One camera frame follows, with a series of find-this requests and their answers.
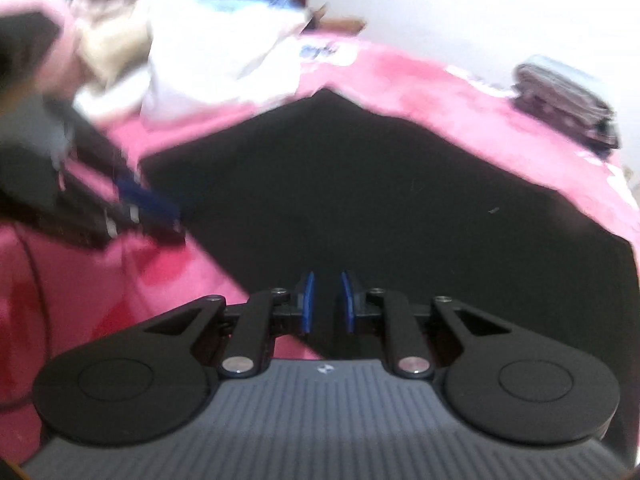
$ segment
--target black mount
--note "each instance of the black mount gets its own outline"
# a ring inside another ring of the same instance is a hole
[[[341,277],[345,338],[375,336],[385,369],[429,381],[447,409],[492,438],[560,446],[600,438],[619,388],[599,360],[453,298],[413,305]],[[73,349],[43,368],[33,402],[46,425],[98,446],[151,441],[201,412],[222,381],[270,366],[274,340],[312,329],[314,276],[227,306],[208,296]]]

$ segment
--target ribbed plastic surface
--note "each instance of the ribbed plastic surface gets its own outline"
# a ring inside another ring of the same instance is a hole
[[[590,440],[526,449],[470,430],[427,382],[378,361],[271,362],[222,384],[175,433],[92,449],[55,439],[26,466],[33,480],[619,480],[625,469]]]

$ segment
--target blue object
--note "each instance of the blue object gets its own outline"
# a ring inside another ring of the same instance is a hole
[[[334,45],[333,41],[330,41],[324,46],[307,44],[303,45],[300,49],[300,57],[314,60],[321,54],[324,56],[332,56],[336,52],[338,52],[338,47]]]
[[[220,12],[236,12],[251,6],[276,7],[277,9],[302,9],[294,0],[197,0],[199,3]]]
[[[180,208],[130,178],[119,178],[116,186],[123,202],[134,204],[145,212],[167,222],[180,220]]]
[[[302,332],[305,334],[311,332],[311,321],[314,314],[315,285],[316,277],[310,272],[306,278],[305,295],[302,301]]]
[[[353,311],[353,293],[351,291],[351,283],[346,272],[340,274],[342,282],[342,293],[344,294],[344,303],[347,310],[347,332],[353,334],[356,328],[356,315]]]

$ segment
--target pink cloth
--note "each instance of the pink cloth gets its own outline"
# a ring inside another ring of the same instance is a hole
[[[640,216],[622,172],[579,144],[512,109],[445,67],[359,40],[316,36],[340,48],[357,49],[350,66],[303,65],[298,98],[328,86],[365,108],[423,124],[443,138],[529,181],[558,190],[614,234],[626,238],[638,257]],[[256,113],[229,108],[181,126],[149,130],[135,118],[110,131],[132,164],[145,155],[209,135]],[[159,248],[127,236],[104,253],[64,247],[29,234],[52,320],[55,354],[130,326],[206,294],[229,303],[246,294],[197,243]],[[26,394],[42,364],[43,324],[36,288],[11,228],[0,231],[0,404]],[[281,339],[277,356],[315,358],[294,340]],[[33,407],[0,414],[0,456],[21,461],[38,447],[40,425]]]
[[[40,12],[60,27],[58,38],[36,72],[36,85],[44,93],[73,95],[82,79],[76,57],[75,21],[63,0],[0,0],[0,16]]]

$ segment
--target folded clothes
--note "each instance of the folded clothes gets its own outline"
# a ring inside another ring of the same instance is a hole
[[[514,71],[519,110],[594,150],[620,146],[615,111],[599,79],[546,56],[532,56]]]
[[[532,56],[515,71],[521,92],[532,92],[587,126],[613,116],[602,81],[546,56]]]
[[[595,126],[585,127],[565,111],[554,108],[541,98],[532,95],[521,95],[515,98],[513,105],[521,112],[567,134],[600,157],[607,156],[610,150],[620,147],[618,126],[615,121],[603,120]]]

